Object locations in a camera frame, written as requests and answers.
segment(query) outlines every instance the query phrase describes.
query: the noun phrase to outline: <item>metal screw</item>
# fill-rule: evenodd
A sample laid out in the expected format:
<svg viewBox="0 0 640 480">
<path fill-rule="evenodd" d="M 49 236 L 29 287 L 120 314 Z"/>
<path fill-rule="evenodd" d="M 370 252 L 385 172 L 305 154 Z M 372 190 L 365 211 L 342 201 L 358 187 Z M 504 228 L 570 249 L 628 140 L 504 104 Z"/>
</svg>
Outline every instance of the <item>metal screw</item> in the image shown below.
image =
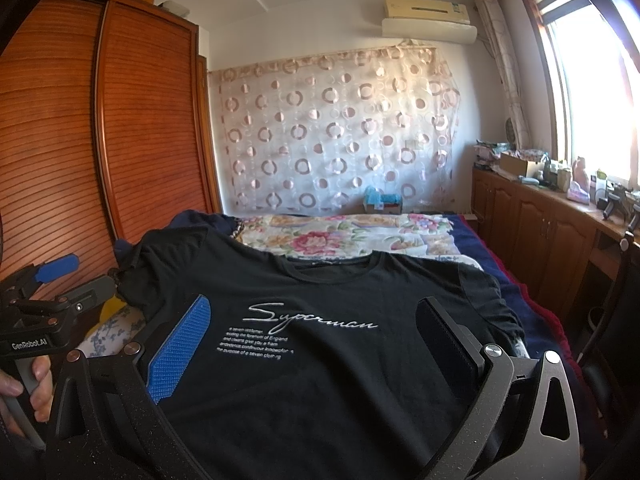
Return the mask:
<svg viewBox="0 0 640 480">
<path fill-rule="evenodd" d="M 131 343 L 127 343 L 124 346 L 124 353 L 126 355 L 135 355 L 138 352 L 140 352 L 140 343 L 136 343 L 135 341 L 132 341 Z"/>
<path fill-rule="evenodd" d="M 547 350 L 545 352 L 545 359 L 555 365 L 557 365 L 560 362 L 560 356 L 553 350 Z"/>
<path fill-rule="evenodd" d="M 500 357 L 502 355 L 502 348 L 498 345 L 487 345 L 484 347 L 484 351 L 491 357 Z"/>
<path fill-rule="evenodd" d="M 79 350 L 72 350 L 66 355 L 66 360 L 69 361 L 70 363 L 73 363 L 74 361 L 78 361 L 79 358 L 80 358 Z"/>
</svg>

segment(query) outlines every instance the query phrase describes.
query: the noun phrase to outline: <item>white curtain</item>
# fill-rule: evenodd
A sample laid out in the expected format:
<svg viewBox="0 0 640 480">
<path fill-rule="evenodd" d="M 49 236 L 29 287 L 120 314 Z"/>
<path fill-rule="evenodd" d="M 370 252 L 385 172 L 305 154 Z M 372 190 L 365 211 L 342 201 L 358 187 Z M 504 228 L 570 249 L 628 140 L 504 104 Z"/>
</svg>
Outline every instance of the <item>white curtain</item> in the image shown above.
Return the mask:
<svg viewBox="0 0 640 480">
<path fill-rule="evenodd" d="M 476 0 L 476 6 L 502 79 L 502 87 L 515 131 L 516 147 L 532 148 L 531 135 L 520 99 L 520 72 L 504 14 L 498 0 Z"/>
<path fill-rule="evenodd" d="M 399 193 L 405 208 L 449 204 L 460 93 L 439 49 L 336 52 L 218 77 L 225 211 L 359 212 L 367 186 Z"/>
</svg>

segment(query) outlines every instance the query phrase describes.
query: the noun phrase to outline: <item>t-shirt sleeve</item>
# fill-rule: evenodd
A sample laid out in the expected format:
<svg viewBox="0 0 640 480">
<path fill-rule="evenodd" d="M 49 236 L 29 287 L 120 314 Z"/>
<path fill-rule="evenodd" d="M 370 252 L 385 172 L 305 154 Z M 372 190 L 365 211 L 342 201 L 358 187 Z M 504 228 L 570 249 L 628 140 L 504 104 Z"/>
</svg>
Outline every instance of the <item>t-shirt sleeve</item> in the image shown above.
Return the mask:
<svg viewBox="0 0 640 480">
<path fill-rule="evenodd" d="M 203 227 L 146 233 L 116 273 L 119 296 L 140 308 L 147 321 L 165 306 L 180 304 L 187 271 L 206 235 Z"/>
<path fill-rule="evenodd" d="M 495 342 L 507 353 L 516 355 L 516 346 L 524 342 L 524 330 L 516 313 L 500 294 L 498 281 L 475 267 L 460 264 L 460 285 L 473 309 L 488 323 Z"/>
</svg>

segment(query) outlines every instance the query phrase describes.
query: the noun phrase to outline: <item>blue item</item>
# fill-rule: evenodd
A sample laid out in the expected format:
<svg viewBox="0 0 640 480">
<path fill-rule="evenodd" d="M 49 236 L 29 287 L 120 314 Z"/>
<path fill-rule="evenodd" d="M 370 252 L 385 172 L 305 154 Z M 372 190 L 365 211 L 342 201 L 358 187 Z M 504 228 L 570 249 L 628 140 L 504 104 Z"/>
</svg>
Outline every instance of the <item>blue item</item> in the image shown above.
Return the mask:
<svg viewBox="0 0 640 480">
<path fill-rule="evenodd" d="M 200 295 L 149 363 L 146 389 L 153 402 L 171 397 L 210 321 L 209 300 Z"/>
<path fill-rule="evenodd" d="M 174 216 L 165 229 L 210 226 L 223 235 L 231 236 L 233 232 L 240 227 L 241 223 L 241 219 L 235 216 L 227 216 L 219 213 L 208 214 L 202 211 L 196 211 L 195 209 L 186 209 Z M 118 238 L 114 242 L 113 254 L 119 266 L 123 264 L 132 249 L 133 245 L 123 238 Z"/>
<path fill-rule="evenodd" d="M 372 205 L 374 209 L 384 209 L 385 205 L 402 207 L 402 197 L 398 193 L 382 194 L 373 186 L 364 190 L 364 207 Z"/>
<path fill-rule="evenodd" d="M 80 266 L 80 258 L 75 254 L 67 254 L 57 260 L 42 264 L 36 273 L 36 281 L 50 283 L 61 278 L 65 274 L 76 272 Z"/>
<path fill-rule="evenodd" d="M 578 379 L 574 369 L 564 359 L 564 351 L 553 336 L 549 325 L 527 304 L 518 285 L 512 283 L 502 272 L 478 235 L 465 225 L 460 216 L 446 215 L 446 217 L 453 224 L 451 234 L 460 253 L 473 258 L 482 266 L 484 272 L 498 280 L 502 298 L 522 323 L 529 355 L 534 359 L 540 359 L 546 350 L 553 350 L 562 356 L 564 371 L 574 398 L 580 442 L 585 447 L 585 462 L 589 471 L 594 471 L 606 456 L 610 445 L 602 436 L 602 431 L 596 420 L 595 409 L 591 405 L 593 401 L 588 398 L 584 383 Z"/>
<path fill-rule="evenodd" d="M 519 176 L 518 179 L 520 180 L 521 184 L 529 184 L 530 186 L 539 186 L 540 185 L 540 181 L 536 178 L 531 178 L 528 176 Z"/>
</svg>

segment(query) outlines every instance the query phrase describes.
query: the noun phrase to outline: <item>human hand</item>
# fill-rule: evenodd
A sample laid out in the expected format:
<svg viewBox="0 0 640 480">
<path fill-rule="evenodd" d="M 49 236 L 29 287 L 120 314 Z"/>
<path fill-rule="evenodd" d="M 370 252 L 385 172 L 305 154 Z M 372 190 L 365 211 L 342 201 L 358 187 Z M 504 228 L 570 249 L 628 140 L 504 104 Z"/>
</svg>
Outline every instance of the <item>human hand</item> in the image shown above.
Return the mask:
<svg viewBox="0 0 640 480">
<path fill-rule="evenodd" d="M 34 418 L 38 422 L 47 422 L 51 414 L 51 403 L 53 402 L 53 378 L 51 376 L 51 361 L 49 356 L 41 355 L 33 360 L 31 371 L 39 382 L 36 389 L 31 393 L 29 400 L 34 411 Z M 0 394 L 7 397 L 17 397 L 22 393 L 23 386 L 14 378 L 0 370 Z M 0 416 L 4 420 L 7 429 L 12 433 L 24 436 L 20 426 L 5 403 L 0 399 Z"/>
</svg>

